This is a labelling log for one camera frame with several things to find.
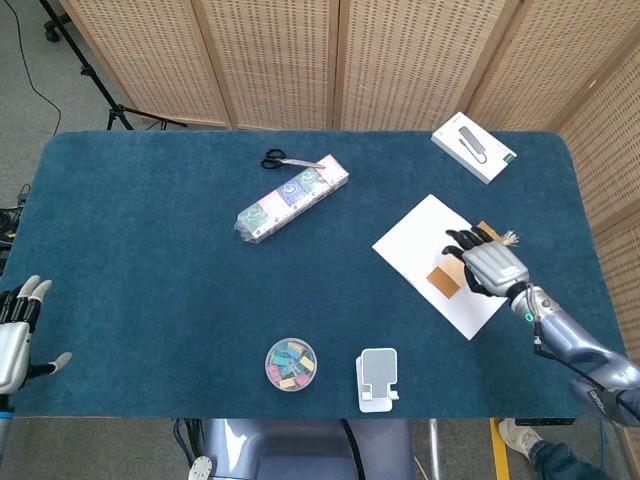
small white box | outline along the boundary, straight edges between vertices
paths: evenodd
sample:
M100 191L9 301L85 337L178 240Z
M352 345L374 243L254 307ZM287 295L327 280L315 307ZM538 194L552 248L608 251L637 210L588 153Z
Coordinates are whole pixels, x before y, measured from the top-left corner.
M516 158L512 150L462 112L433 132L431 140L486 184Z

round container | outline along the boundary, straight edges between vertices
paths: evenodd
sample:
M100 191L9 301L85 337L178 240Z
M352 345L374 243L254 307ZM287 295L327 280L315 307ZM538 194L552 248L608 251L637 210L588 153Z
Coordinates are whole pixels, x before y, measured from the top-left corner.
M318 361L307 342L285 338L269 349L264 369L274 387L283 392L298 392L313 381Z

person's foot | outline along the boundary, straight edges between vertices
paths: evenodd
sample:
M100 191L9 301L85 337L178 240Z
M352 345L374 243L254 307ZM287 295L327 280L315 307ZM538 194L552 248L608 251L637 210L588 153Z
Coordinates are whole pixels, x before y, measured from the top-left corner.
M531 427L516 425L514 418L506 418L498 424L498 431L504 443L529 458L529 451L542 437Z

table leg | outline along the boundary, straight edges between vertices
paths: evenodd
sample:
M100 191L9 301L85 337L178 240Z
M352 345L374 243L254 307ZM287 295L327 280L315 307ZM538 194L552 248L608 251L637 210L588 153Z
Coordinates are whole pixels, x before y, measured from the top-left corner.
M438 452L438 422L435 418L429 419L429 448L431 450L431 480L441 480L440 456Z

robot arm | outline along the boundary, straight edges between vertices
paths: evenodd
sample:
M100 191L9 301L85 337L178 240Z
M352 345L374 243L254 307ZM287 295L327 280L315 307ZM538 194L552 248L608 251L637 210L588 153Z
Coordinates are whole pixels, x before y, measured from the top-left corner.
M443 254L465 264L471 291L510 300L511 310L533 323L534 353L580 375L571 393L590 415L621 425L640 426L640 367L594 339L540 287L529 282L527 267L483 230L448 230L459 247ZM576 364L595 366L583 372Z
M34 275L24 285L0 292L0 464L13 419L10 395L22 388L27 379L53 375L71 359L71 353L66 352L50 363L30 363L31 337L50 287L51 280L41 283L40 277Z

